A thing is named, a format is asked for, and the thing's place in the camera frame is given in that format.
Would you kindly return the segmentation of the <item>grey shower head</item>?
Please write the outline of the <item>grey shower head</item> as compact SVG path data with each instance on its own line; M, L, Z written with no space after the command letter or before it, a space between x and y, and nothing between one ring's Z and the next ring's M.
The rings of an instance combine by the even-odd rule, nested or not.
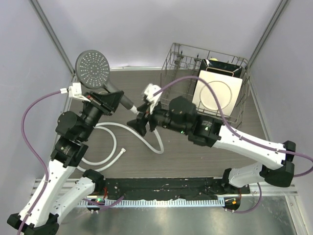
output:
M105 89L109 93L119 89L110 80L110 66L106 57L96 50L85 50L75 62L75 74L78 81L88 89Z

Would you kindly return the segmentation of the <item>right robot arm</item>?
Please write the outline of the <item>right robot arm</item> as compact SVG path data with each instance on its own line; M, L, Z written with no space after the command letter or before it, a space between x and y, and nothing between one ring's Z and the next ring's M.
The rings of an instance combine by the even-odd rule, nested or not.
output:
M168 109L158 104L150 111L149 104L139 107L137 117L127 122L141 136L157 127L172 130L188 137L198 146L228 150L255 161L241 168L228 168L224 171L221 188L233 193L237 188L248 184L266 182L272 186L287 188L294 177L293 158L279 150L295 150L295 144L273 143L251 137L252 142L244 140L243 133L227 127L220 119L197 113L196 106L186 98L179 96L170 101Z

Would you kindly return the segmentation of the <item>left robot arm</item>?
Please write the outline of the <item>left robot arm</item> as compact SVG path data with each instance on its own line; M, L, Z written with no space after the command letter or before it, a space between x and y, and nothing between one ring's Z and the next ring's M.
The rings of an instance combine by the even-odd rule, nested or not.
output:
M42 178L35 193L19 212L11 214L7 224L25 235L54 235L64 217L86 196L100 195L105 188L105 177L98 171L83 172L78 183L61 198L60 190L82 161L88 146L85 144L101 116L111 116L118 108L123 91L107 94L95 92L82 95L83 110L80 115L66 111L58 117L55 143Z

